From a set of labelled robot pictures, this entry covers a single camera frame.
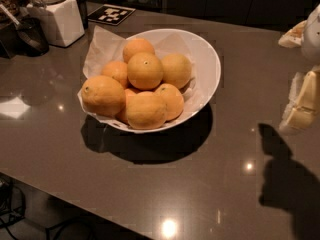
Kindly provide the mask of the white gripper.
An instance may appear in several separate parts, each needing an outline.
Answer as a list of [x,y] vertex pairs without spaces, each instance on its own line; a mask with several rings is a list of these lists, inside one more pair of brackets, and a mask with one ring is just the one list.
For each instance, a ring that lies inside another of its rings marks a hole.
[[[314,64],[320,63],[320,4],[304,20],[278,40],[285,48],[298,48]],[[309,128],[320,114],[320,71],[306,74],[297,72],[292,79],[279,130],[284,134],[297,134]]]

